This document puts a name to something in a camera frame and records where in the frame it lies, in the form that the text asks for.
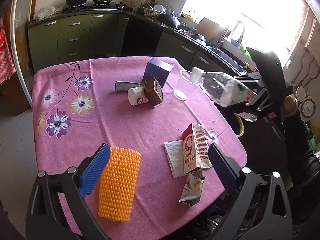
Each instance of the blue gripper pad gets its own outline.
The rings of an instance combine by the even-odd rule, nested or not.
[[[226,192],[233,196],[239,195],[240,166],[231,157],[227,157],[215,143],[209,146],[209,160],[216,171]]]
[[[110,159],[110,147],[105,144],[90,162],[80,177],[79,193],[82,198],[92,193],[101,173]]]

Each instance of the white napkin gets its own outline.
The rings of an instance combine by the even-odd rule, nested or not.
[[[182,140],[174,142],[164,142],[165,151],[170,163],[172,176],[174,178],[182,177],[183,173],[183,150]]]

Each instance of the white can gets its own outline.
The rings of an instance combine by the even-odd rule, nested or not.
[[[130,88],[128,90],[128,100],[132,106],[149,102],[143,90],[144,87]]]

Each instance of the gas stove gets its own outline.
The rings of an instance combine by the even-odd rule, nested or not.
[[[110,4],[100,4],[100,5],[91,5],[91,6],[69,6],[68,8],[63,9],[64,13],[77,12],[77,11],[88,11],[88,10],[108,10],[116,11],[117,9],[111,8]]]

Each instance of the kitchen sink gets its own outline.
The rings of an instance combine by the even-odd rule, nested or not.
[[[245,69],[243,69],[242,66],[240,66],[237,62],[235,62],[231,57],[229,57],[227,54],[225,54],[220,49],[216,49],[215,47],[206,46],[209,50],[217,54],[220,58],[228,62],[230,65],[232,65],[237,71],[241,73],[241,75],[244,75],[247,73]]]

